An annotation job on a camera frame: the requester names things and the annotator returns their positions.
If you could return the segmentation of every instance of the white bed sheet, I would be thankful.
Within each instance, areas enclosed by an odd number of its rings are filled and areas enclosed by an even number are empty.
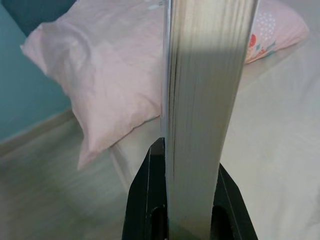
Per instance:
[[[283,2],[303,16],[310,35],[245,67],[221,163],[260,240],[319,240],[320,1]],[[128,184],[158,137],[155,119],[113,147]]]

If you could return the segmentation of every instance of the teal wall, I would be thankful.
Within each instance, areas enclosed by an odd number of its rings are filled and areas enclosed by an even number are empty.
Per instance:
[[[0,4],[0,142],[70,107],[62,89],[22,54],[25,39]]]

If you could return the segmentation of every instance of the pink pillow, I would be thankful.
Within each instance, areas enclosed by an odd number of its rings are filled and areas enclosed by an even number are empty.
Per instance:
[[[159,116],[164,16],[159,0],[77,0],[22,46],[70,97],[84,134],[79,168]]]
[[[253,24],[245,62],[297,44],[308,35],[304,20],[290,7],[275,0],[261,0]]]

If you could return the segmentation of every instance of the book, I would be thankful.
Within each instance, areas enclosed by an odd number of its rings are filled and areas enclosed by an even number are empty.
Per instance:
[[[258,0],[166,4],[161,127],[168,234],[209,240],[220,157]]]

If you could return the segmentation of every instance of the patterned pillow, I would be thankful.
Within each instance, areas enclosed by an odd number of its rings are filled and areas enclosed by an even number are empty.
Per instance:
[[[306,23],[293,9],[275,0],[261,0],[245,62],[251,63],[297,44],[308,32]]]

